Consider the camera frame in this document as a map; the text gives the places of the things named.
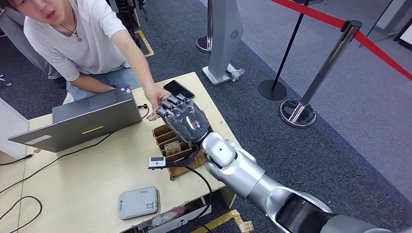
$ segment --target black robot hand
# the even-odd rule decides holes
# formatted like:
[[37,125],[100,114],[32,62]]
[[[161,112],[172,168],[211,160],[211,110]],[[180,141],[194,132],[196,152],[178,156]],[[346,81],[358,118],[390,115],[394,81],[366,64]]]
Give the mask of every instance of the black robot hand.
[[199,142],[208,132],[205,114],[192,99],[183,95],[169,96],[156,110],[163,121],[186,143]]

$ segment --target necklace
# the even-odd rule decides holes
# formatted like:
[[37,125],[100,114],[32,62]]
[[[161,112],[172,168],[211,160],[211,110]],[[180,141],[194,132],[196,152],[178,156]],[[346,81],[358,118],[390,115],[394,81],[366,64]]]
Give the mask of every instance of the necklace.
[[67,29],[65,26],[59,24],[60,26],[62,26],[64,29],[66,29],[67,31],[73,33],[76,35],[77,37],[77,41],[81,42],[82,39],[79,37],[79,35],[77,34],[77,20],[76,20],[76,15],[74,14],[74,10],[73,8],[71,8],[71,11],[73,12],[73,19],[74,19],[74,31]]

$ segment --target yellow tape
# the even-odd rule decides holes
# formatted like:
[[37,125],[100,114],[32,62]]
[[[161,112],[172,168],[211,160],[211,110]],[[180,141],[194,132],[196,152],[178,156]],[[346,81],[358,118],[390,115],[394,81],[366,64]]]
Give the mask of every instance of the yellow tape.
[[[237,210],[232,210],[217,219],[205,224],[205,226],[209,229],[214,229],[225,222],[229,221],[231,218],[233,218],[239,227],[240,231],[242,233],[249,233],[249,231],[253,230],[253,225],[251,221],[244,222]],[[207,233],[207,230],[204,227],[199,227],[198,229],[192,231],[191,233]]]
[[101,128],[103,128],[103,126],[99,126],[99,127],[93,128],[93,129],[88,130],[88,131],[84,131],[82,134],[86,134],[86,133],[89,133],[89,132],[93,132],[93,131],[98,130],[98,129],[101,129]]
[[140,35],[140,38],[142,39],[144,45],[146,46],[147,50],[149,51],[148,54],[145,54],[145,57],[150,57],[153,56],[155,54],[155,52],[153,52],[152,47],[150,47],[149,42],[147,41],[146,37],[144,36],[143,32],[141,30],[137,30],[135,33]]

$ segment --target white t-shirt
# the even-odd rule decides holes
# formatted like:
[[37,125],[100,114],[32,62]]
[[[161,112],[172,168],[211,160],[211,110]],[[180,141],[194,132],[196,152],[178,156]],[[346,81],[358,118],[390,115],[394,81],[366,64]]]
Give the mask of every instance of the white t-shirt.
[[75,34],[67,37],[50,24],[26,17],[24,34],[33,48],[68,81],[84,74],[104,74],[130,67],[111,41],[114,33],[126,30],[105,0],[68,0],[77,19]]

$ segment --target desk surface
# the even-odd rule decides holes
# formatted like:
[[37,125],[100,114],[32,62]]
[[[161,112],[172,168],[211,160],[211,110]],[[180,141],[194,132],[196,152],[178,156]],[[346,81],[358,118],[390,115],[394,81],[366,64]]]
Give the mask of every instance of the desk surface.
[[[226,139],[236,141],[196,74],[190,73],[174,79],[196,95],[196,104],[204,110],[213,129]],[[141,88],[133,90],[133,95],[137,104],[149,104]],[[51,115],[32,119],[30,130],[51,122]],[[57,161],[24,182],[23,195],[39,198],[43,203],[43,212],[19,233],[120,233],[207,194],[206,184],[192,173],[185,173],[175,181],[170,181],[167,170],[147,169],[148,157],[160,155],[152,129],[162,124],[160,119],[153,122],[144,119],[142,123],[115,132],[96,147]],[[57,156],[94,144],[101,138],[61,151]],[[33,148],[27,149],[28,153],[32,151]],[[25,177],[55,158],[55,153],[41,151],[26,161]],[[204,167],[197,171],[206,177],[213,190],[224,187]],[[147,186],[155,186],[159,191],[159,211],[154,215],[120,220],[117,215],[120,193]],[[36,215],[36,205],[38,204],[29,200],[22,202],[20,225]]]
[[[0,164],[9,163],[16,160],[9,155],[0,151]],[[16,164],[0,166],[0,191],[23,179],[24,161]],[[6,213],[13,204],[21,197],[22,184],[0,194],[0,216]],[[20,212],[20,203],[17,204],[3,219],[0,220],[0,232],[11,232],[18,227],[18,215]]]

